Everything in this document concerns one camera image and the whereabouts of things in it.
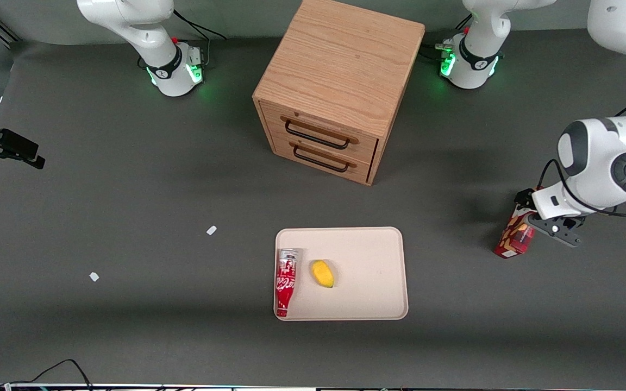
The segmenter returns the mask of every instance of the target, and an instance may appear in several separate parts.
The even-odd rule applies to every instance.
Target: drawer
[[[326,173],[335,174],[342,178],[366,184],[370,164],[356,161],[355,159],[333,156],[326,151],[307,146],[306,144],[294,143],[283,138],[275,138],[275,153],[279,156],[297,161]]]
[[[311,146],[332,156],[372,162],[376,146],[373,137],[268,102],[260,102],[260,107],[272,139]]]

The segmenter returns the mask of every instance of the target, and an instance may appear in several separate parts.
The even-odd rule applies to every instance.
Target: green led light
[[[202,69],[199,65],[185,64],[185,69],[187,69],[187,72],[190,74],[190,77],[195,84],[202,81]]]
[[[149,67],[146,67],[146,72],[149,74],[149,77],[151,77],[151,84],[156,86],[156,80],[154,80],[154,75],[151,74],[151,71],[149,70]]]
[[[443,60],[441,64],[441,73],[446,77],[450,75],[450,72],[453,69],[453,64],[455,64],[455,54],[451,53]]]
[[[497,61],[499,61],[499,55],[494,58],[494,64],[492,64],[492,70],[489,71],[489,76],[492,76],[494,74],[494,68],[497,66]]]

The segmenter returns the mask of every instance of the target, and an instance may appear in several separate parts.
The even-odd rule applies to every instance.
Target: wooden cabinet top
[[[253,96],[383,138],[423,35],[417,22],[303,0]]]

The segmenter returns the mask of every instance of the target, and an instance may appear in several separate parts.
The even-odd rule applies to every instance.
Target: wooden drawer cabinet
[[[253,101],[272,151],[371,185],[424,25],[303,0]]]

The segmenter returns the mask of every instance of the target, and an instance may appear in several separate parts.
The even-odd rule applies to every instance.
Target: gray table surface
[[[0,381],[75,358],[96,383],[626,389],[626,219],[589,218],[578,249],[491,253],[562,129],[626,105],[626,57],[517,32],[477,91],[419,60],[368,188],[269,150],[251,93],[277,44],[214,41],[179,98],[129,45],[20,50],[0,127],[47,165],[0,163]],[[405,319],[274,317],[279,230],[387,225]]]

